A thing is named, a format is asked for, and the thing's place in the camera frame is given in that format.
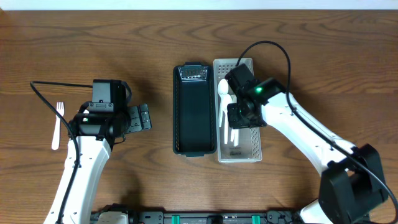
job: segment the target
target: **black plastic tray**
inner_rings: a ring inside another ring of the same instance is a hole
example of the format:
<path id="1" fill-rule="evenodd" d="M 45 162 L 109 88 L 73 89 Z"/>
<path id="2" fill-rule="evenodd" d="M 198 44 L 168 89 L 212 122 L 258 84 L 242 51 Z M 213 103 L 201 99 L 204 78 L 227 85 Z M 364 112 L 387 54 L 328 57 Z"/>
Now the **black plastic tray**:
<path id="1" fill-rule="evenodd" d="M 174 153 L 186 156 L 204 156 L 216 151 L 216 111 L 213 99 L 213 82 L 213 73 L 210 66 L 204 66 L 198 62 L 187 62 L 185 65 L 174 68 Z"/>

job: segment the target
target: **green strip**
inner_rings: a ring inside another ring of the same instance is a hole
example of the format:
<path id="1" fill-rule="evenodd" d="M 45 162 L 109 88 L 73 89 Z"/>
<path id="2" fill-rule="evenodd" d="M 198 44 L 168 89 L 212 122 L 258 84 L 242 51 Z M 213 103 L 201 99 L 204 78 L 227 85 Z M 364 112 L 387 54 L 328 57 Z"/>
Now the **green strip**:
<path id="1" fill-rule="evenodd" d="M 172 215 L 172 224 L 180 224 L 180 216 L 179 215 Z"/>
<path id="2" fill-rule="evenodd" d="M 259 215 L 253 215 L 251 217 L 251 220 L 252 220 L 253 224 L 260 224 L 261 223 L 261 219 L 260 219 Z"/>

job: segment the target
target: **cable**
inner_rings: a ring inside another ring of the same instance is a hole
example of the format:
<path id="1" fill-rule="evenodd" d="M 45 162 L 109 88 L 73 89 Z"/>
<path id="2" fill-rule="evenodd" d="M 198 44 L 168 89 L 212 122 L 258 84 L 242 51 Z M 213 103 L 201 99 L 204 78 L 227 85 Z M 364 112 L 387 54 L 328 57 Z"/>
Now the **cable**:
<path id="1" fill-rule="evenodd" d="M 65 118 L 63 118 L 63 116 L 60 115 L 60 113 L 58 113 L 58 111 L 44 98 L 44 96 L 42 96 L 41 93 L 39 93 L 39 91 L 36 89 L 34 84 L 74 86 L 74 87 L 84 87 L 84 88 L 92 88 L 93 86 L 91 86 L 91 85 L 69 84 L 69 83 L 57 83 L 57 82 L 42 82 L 42 81 L 31 81 L 30 82 L 30 87 L 36 93 L 36 95 L 43 101 L 43 103 L 45 103 L 60 118 L 61 122 L 68 129 L 70 138 L 72 138 L 72 141 L 73 141 L 73 143 L 75 145 L 75 150 L 76 150 L 76 160 L 74 161 L 75 166 L 73 167 L 73 171 L 72 171 L 72 175 L 70 176 L 68 187 L 67 187 L 67 189 L 65 191 L 65 195 L 63 196 L 62 203 L 61 203 L 61 206 L 60 206 L 60 211 L 59 211 L 59 214 L 58 214 L 58 220 L 56 222 L 56 223 L 62 223 L 63 211 L 65 210 L 65 206 L 66 206 L 66 203 L 67 203 L 67 200 L 68 200 L 70 189 L 72 188 L 73 181 L 75 180 L 77 169 L 80 166 L 79 145 L 77 144 L 77 140 L 76 140 L 75 134 L 73 133 L 72 129 L 70 128 L 70 126 L 67 123 L 67 121 L 65 120 Z"/>
<path id="2" fill-rule="evenodd" d="M 392 203 L 394 204 L 394 208 L 396 210 L 395 218 L 390 223 L 397 223 L 398 222 L 398 201 L 397 201 L 396 197 L 394 196 L 394 194 L 392 193 L 391 189 L 383 181 L 381 181 L 380 178 L 378 178 L 373 172 L 371 172 L 367 167 L 365 167 L 364 165 L 362 165 L 362 163 L 360 163 L 357 159 L 355 159 L 350 153 L 346 152 L 343 148 L 341 148 L 339 145 L 337 145 L 334 141 L 332 141 L 329 138 L 327 138 L 326 136 L 324 136 L 320 131 L 315 129 L 310 123 L 308 123 L 304 118 L 302 118 L 301 115 L 299 115 L 299 113 L 297 112 L 297 109 L 290 102 L 289 93 L 290 93 L 290 77 L 291 77 L 291 70 L 292 69 L 291 69 L 291 65 L 290 65 L 289 55 L 287 54 L 286 50 L 281 45 L 279 45 L 278 43 L 275 43 L 273 41 L 269 41 L 269 40 L 262 40 L 262 41 L 256 42 L 256 43 L 250 45 L 241 54 L 241 56 L 239 56 L 239 59 L 238 59 L 238 62 L 236 63 L 236 66 L 239 65 L 241 59 L 243 58 L 244 54 L 248 50 L 250 50 L 252 47 L 254 47 L 256 45 L 259 45 L 259 44 L 271 44 L 271 45 L 274 45 L 274 46 L 278 47 L 284 53 L 284 55 L 286 57 L 286 60 L 287 60 L 286 100 L 287 100 L 287 104 L 289 105 L 289 108 L 292 110 L 293 114 L 296 115 L 296 117 L 304 125 L 306 125 L 307 128 L 309 128 L 311 131 L 313 131 L 317 136 L 319 136 L 321 139 L 323 139 L 331 147 L 333 147 L 337 151 L 341 152 L 344 156 L 346 156 L 351 162 L 353 162 L 361 170 L 363 170 L 366 173 L 368 173 L 371 177 L 373 177 L 381 185 L 382 188 L 384 188 L 387 191 L 388 195 L 390 196 L 390 198 L 392 200 Z"/>

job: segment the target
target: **green light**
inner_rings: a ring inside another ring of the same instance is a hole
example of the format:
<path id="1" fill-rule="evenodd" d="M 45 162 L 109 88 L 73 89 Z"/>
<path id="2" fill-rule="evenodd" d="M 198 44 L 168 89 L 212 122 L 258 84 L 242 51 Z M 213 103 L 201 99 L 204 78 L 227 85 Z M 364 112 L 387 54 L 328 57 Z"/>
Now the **green light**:
<path id="1" fill-rule="evenodd" d="M 261 91 L 262 91 L 262 87 L 257 87 L 256 88 L 256 93 L 261 93 Z"/>

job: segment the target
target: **brown table surface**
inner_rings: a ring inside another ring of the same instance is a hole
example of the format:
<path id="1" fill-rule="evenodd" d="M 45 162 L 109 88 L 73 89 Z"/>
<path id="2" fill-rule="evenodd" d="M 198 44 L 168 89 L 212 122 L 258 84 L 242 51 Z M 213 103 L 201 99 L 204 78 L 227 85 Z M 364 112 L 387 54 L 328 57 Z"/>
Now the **brown table surface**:
<path id="1" fill-rule="evenodd" d="M 398 11 L 52 11 L 0 12 L 0 223 L 42 223 L 63 172 L 67 131 L 51 150 L 54 114 L 29 81 L 127 81 L 133 104 L 147 103 L 153 128 L 115 146 L 93 209 L 125 203 L 167 211 L 300 209 L 318 197 L 309 160 L 274 128 L 261 129 L 262 161 L 220 164 L 217 153 L 172 151 L 172 69 L 236 58 L 258 40 L 283 45 L 292 92 L 326 127 L 380 153 L 398 194 Z M 273 46 L 248 54 L 256 76 L 286 82 Z M 65 118 L 91 90 L 40 86 Z M 372 214 L 393 219 L 391 202 Z"/>

